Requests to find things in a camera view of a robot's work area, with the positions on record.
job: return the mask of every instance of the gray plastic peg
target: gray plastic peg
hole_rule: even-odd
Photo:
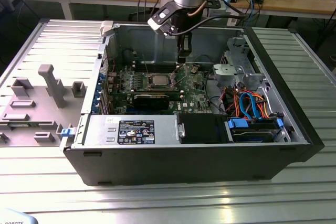
[[[62,90],[60,90],[59,86],[57,85],[57,81],[53,75],[53,70],[53,65],[42,64],[37,72],[46,81],[49,92],[53,97],[57,107],[63,108],[66,105],[66,102],[63,98]]]

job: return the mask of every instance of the side panel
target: side panel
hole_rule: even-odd
[[[268,76],[268,79],[275,85],[275,89],[286,104],[287,109],[294,118],[304,138],[311,143],[309,152],[297,159],[297,161],[305,162],[323,149],[324,144],[253,29],[250,27],[246,28],[246,35],[250,41],[250,48],[254,50],[255,57],[260,60],[260,63],[266,69],[265,75]]]
[[[272,179],[307,148],[71,149],[64,154],[89,186],[145,185]]]

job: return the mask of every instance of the power supply label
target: power supply label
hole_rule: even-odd
[[[154,120],[120,121],[118,144],[155,144]]]

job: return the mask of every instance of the motherboard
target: motherboard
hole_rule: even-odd
[[[196,64],[124,66],[108,74],[110,114],[211,113]]]

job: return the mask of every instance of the circuit board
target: circuit board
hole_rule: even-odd
[[[124,67],[109,79],[108,86],[114,114],[211,113],[204,92],[204,72],[197,71],[194,65],[183,65],[173,74],[138,72]],[[168,96],[169,107],[166,110],[139,111],[133,105],[137,94]]]

